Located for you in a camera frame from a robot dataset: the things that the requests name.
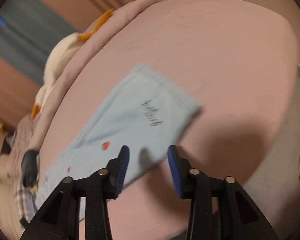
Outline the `lilac quilted duvet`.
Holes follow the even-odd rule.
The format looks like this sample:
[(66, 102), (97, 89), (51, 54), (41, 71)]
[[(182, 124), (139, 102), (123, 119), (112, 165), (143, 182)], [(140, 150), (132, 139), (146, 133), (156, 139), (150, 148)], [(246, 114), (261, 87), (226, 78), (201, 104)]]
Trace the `lilac quilted duvet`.
[[(66, 65), (64, 71), (51, 90), (41, 113), (34, 119), (31, 118), (31, 114), (27, 114), (20, 120), (19, 124), (17, 124), (16, 139), (10, 153), (7, 155), (22, 160), (26, 150), (39, 150), (65, 94), (88, 62), (112, 37), (134, 20), (138, 14), (151, 5), (162, 1), (163, 0), (136, 0), (114, 10), (111, 18), (109, 18), (109, 20), (107, 20), (107, 22), (83, 44)], [(90, 32), (93, 29), (96, 21), (85, 31), (85, 33)]]

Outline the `folded dark denim jeans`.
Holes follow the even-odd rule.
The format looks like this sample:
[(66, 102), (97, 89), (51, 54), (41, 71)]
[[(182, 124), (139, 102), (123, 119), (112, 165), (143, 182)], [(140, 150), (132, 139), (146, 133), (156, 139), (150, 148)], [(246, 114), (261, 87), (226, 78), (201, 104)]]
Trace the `folded dark denim jeans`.
[(25, 152), (22, 162), (22, 182), (24, 187), (33, 187), (37, 184), (38, 178), (38, 152), (34, 150), (28, 150)]

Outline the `pink window curtain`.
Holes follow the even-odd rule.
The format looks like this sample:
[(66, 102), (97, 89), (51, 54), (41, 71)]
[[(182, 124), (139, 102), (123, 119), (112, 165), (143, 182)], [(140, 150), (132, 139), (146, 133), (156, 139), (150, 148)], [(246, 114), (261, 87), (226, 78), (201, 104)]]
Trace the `pink window curtain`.
[[(0, 9), (7, 0), (0, 0)], [(133, 0), (40, 0), (73, 26), (84, 31), (98, 16)], [(41, 85), (16, 70), (0, 56), (0, 125), (13, 128), (30, 113)]]

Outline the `white goose plush toy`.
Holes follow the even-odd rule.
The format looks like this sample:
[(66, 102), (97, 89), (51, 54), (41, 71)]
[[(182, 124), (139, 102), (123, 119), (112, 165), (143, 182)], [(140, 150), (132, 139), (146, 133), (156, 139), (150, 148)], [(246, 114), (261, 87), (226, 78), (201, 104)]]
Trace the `white goose plush toy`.
[(73, 33), (63, 38), (51, 51), (47, 62), (45, 64), (43, 86), (38, 91), (34, 106), (31, 113), (31, 118), (34, 119), (44, 107), (51, 90), (53, 89), (57, 79), (61, 76), (66, 65), (79, 51), (83, 44), (91, 38), (94, 33), (104, 25), (109, 18), (113, 15), (114, 9), (106, 11), (96, 21), (95, 26), (90, 32), (86, 33)]

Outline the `teal window curtain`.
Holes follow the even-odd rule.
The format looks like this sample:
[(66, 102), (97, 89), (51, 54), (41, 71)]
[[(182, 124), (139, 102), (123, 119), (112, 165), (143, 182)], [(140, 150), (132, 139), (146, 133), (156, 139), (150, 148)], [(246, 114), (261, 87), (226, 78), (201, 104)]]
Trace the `teal window curtain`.
[(40, 0), (7, 0), (0, 9), (0, 56), (42, 85), (51, 51), (76, 31)]

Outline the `light blue strawberry pants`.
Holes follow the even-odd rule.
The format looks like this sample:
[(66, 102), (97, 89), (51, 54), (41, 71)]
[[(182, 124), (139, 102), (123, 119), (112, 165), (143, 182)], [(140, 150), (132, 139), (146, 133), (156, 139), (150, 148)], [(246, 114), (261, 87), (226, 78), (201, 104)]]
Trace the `light blue strawberry pants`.
[(130, 150), (124, 184), (132, 183), (165, 158), (199, 109), (175, 83), (146, 66), (134, 68), (47, 169), (36, 206), (43, 205), (64, 177), (90, 176), (116, 158), (122, 146)]

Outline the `beige bed pillow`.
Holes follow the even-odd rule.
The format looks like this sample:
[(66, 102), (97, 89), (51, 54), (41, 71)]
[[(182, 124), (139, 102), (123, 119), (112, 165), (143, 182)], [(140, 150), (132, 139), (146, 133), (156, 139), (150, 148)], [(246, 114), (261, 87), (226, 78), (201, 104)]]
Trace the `beige bed pillow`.
[(21, 160), (7, 154), (0, 155), (0, 187), (6, 187), (15, 196), (21, 178)]

